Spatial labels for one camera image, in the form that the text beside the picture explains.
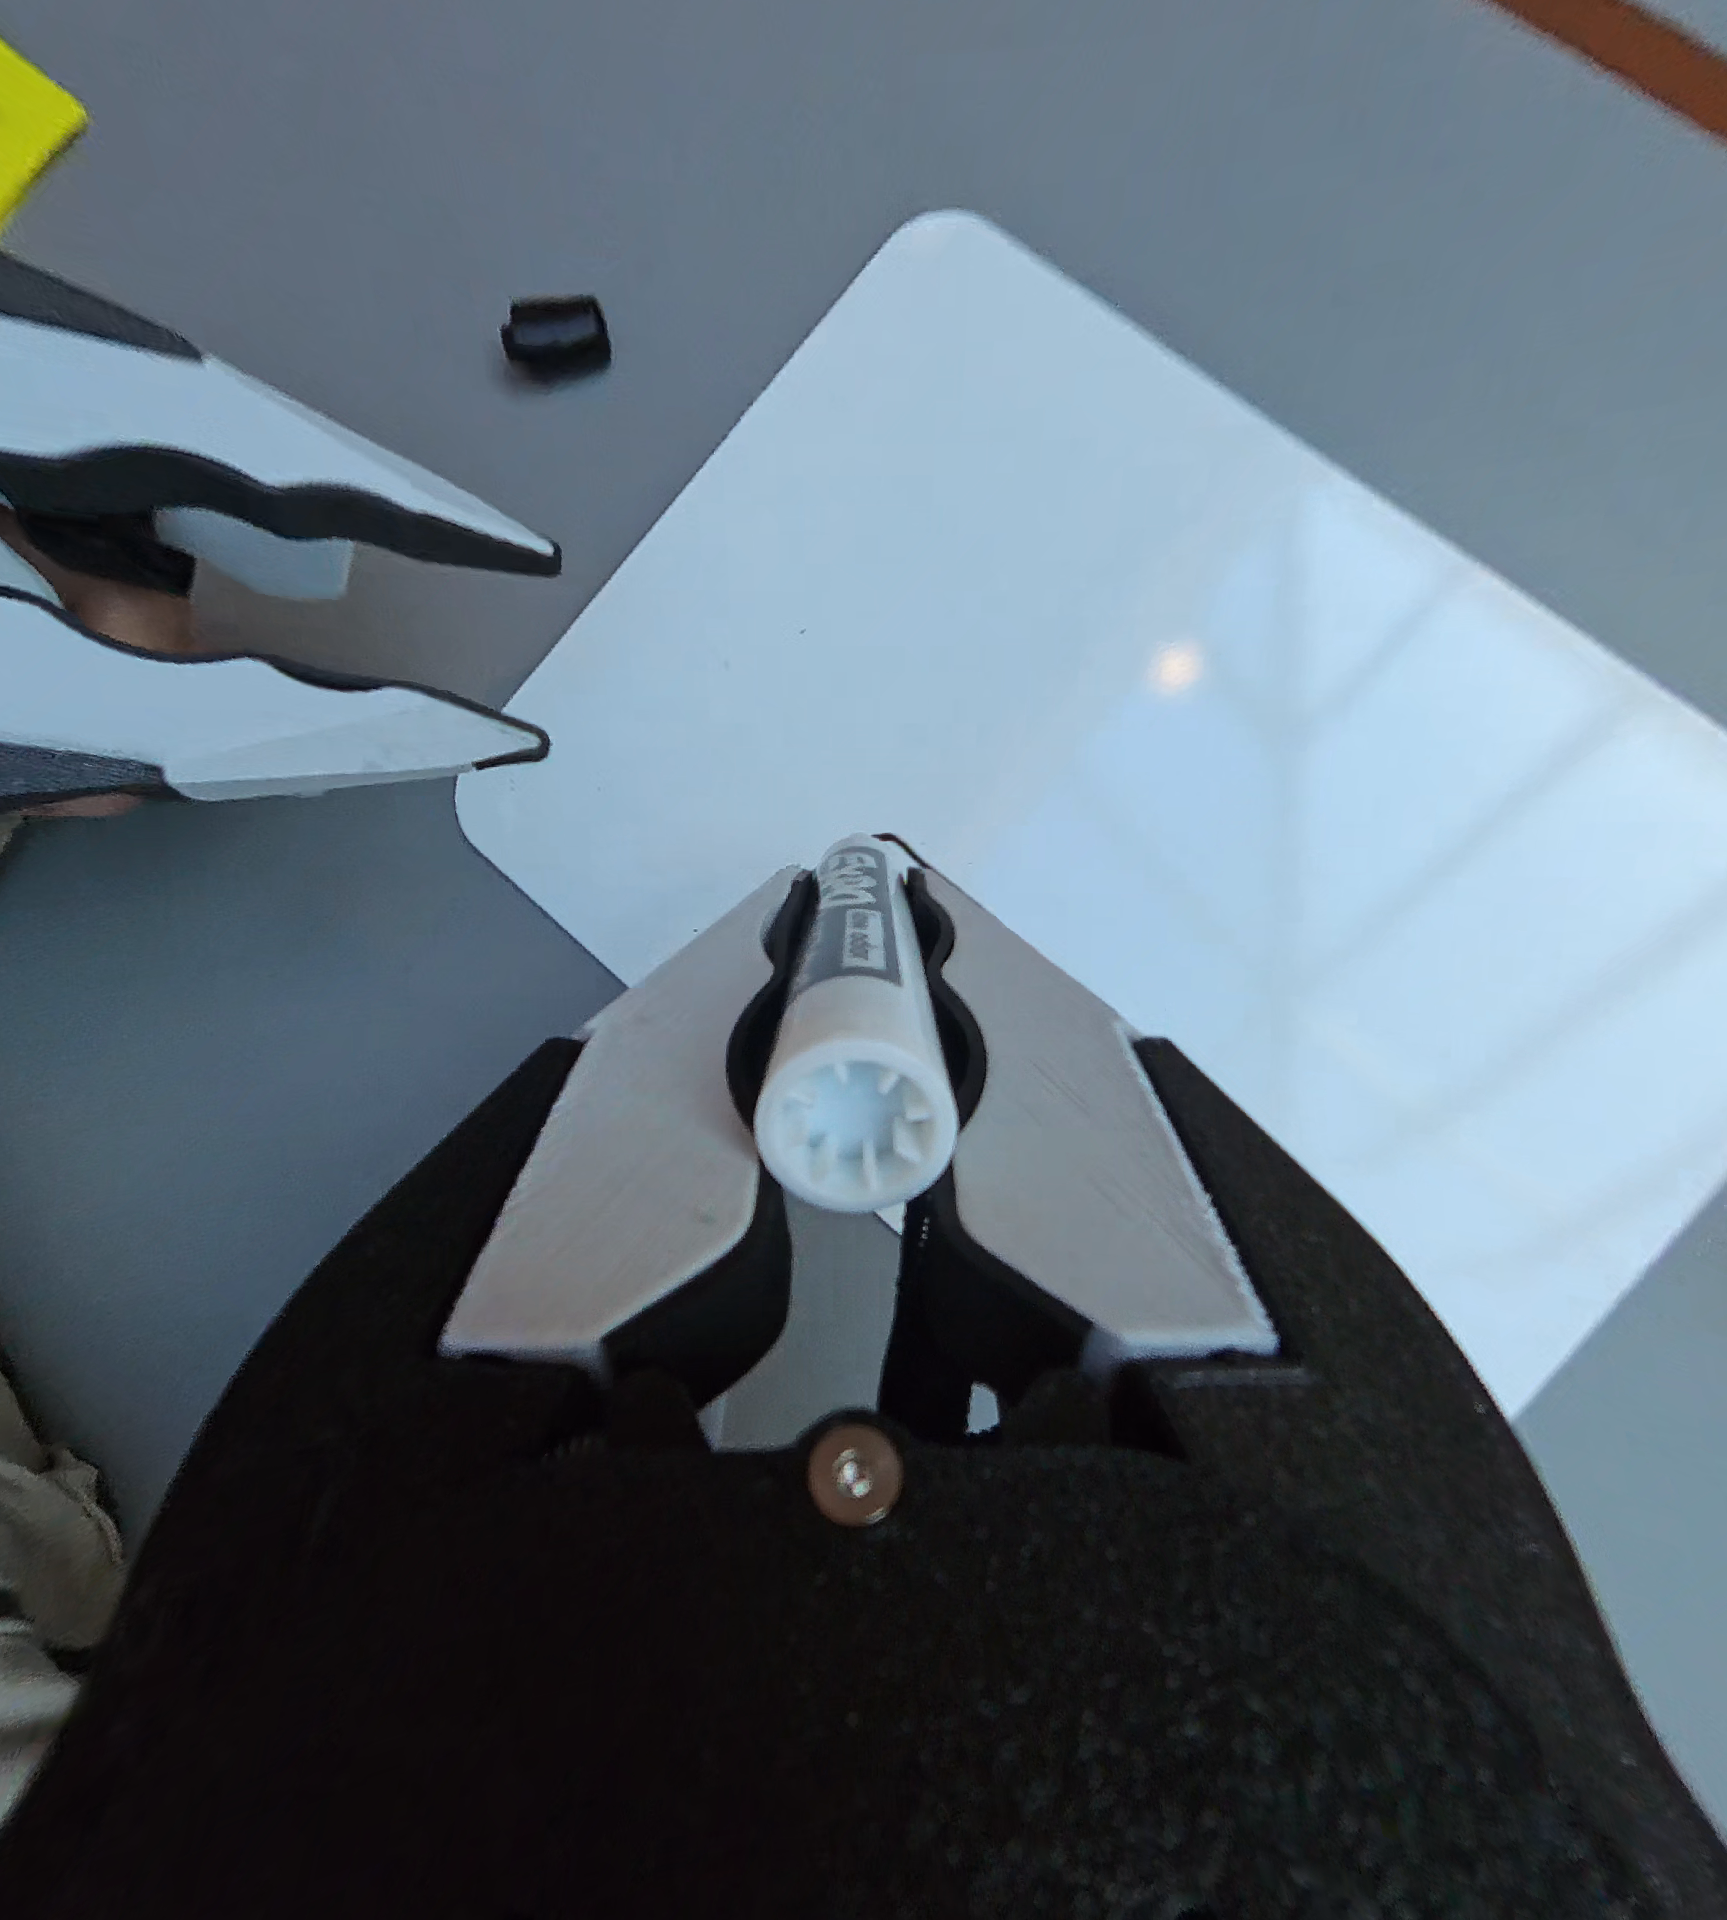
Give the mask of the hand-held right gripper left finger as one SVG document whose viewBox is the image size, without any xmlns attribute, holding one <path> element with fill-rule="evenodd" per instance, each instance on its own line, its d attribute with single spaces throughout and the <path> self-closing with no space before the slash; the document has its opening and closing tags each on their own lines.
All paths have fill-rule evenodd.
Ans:
<svg viewBox="0 0 1727 1920">
<path fill-rule="evenodd" d="M 778 1342 L 788 1220 L 728 1060 L 798 881 L 770 877 L 588 1025 L 444 1324 L 446 1358 L 604 1388 L 650 1369 L 706 1407 Z"/>
</svg>

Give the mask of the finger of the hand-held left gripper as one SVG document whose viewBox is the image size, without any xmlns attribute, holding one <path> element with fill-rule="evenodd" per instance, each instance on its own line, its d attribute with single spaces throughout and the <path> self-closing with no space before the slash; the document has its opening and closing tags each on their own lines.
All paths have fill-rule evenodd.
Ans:
<svg viewBox="0 0 1727 1920">
<path fill-rule="evenodd" d="M 552 579 L 562 555 L 488 503 L 227 361 L 0 315 L 0 500 L 143 517 L 253 593 L 328 603 L 366 547 Z"/>
<path fill-rule="evenodd" d="M 95 632 L 0 539 L 0 805 L 312 799 L 548 757 L 548 734 L 448 693 Z"/>
</svg>

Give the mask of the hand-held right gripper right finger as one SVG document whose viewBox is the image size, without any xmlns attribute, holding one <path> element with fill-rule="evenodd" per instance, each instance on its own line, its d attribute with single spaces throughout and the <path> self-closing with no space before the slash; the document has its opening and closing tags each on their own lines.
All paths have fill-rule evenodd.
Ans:
<svg viewBox="0 0 1727 1920">
<path fill-rule="evenodd" d="M 956 1375 L 1018 1404 L 1050 1375 L 1272 1372 L 1282 1336 L 1104 999 L 944 877 L 938 1010 L 966 1036 L 970 1113 L 924 1194 L 918 1318 Z"/>
</svg>

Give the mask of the white dry erase marker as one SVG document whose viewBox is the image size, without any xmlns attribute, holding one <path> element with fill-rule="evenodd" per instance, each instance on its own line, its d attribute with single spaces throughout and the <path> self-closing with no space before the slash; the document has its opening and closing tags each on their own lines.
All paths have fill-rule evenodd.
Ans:
<svg viewBox="0 0 1727 1920">
<path fill-rule="evenodd" d="M 768 1173 L 798 1201 L 880 1214 L 932 1188 L 960 1114 L 908 883 L 872 834 L 838 840 L 788 978 L 754 1113 Z"/>
</svg>

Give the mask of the black marker cap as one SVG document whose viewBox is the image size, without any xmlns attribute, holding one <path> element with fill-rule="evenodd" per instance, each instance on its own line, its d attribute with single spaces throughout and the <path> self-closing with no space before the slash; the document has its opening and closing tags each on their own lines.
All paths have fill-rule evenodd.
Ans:
<svg viewBox="0 0 1727 1920">
<path fill-rule="evenodd" d="M 608 317 L 592 294 L 512 300 L 498 338 L 506 363 L 540 382 L 608 373 L 614 358 Z"/>
</svg>

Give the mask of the white whiteboard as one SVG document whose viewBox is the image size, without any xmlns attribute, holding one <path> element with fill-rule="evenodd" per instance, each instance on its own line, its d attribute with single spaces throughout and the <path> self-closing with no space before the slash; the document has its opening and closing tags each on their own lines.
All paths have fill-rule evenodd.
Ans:
<svg viewBox="0 0 1727 1920">
<path fill-rule="evenodd" d="M 1520 1418 L 1727 1184 L 1727 731 L 982 216 L 898 228 L 508 705 L 634 985 L 900 837 L 1190 1054 Z"/>
</svg>

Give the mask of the grey desk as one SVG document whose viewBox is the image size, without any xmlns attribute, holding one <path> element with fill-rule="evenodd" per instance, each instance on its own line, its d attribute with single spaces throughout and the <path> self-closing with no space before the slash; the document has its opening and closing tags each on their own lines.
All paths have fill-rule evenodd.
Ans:
<svg viewBox="0 0 1727 1920">
<path fill-rule="evenodd" d="M 560 541 L 213 588 L 498 705 L 904 222 L 990 218 L 1727 731 L 1727 148 L 1492 5 L 0 5 L 89 132 L 13 253 Z M 596 297 L 610 370 L 504 358 Z M 602 973 L 450 790 L 0 877 L 0 1334 L 143 1524 L 316 1259 Z M 1727 1182 L 1526 1408 L 1727 1837 Z"/>
</svg>

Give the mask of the person's left hand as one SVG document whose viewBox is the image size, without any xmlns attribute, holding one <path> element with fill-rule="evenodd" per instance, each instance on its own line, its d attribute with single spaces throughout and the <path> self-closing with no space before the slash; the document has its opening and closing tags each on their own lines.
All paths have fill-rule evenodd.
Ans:
<svg viewBox="0 0 1727 1920">
<path fill-rule="evenodd" d="M 61 588 L 65 609 L 105 638 L 165 656 L 195 658 L 201 634 L 189 597 L 89 579 Z"/>
</svg>

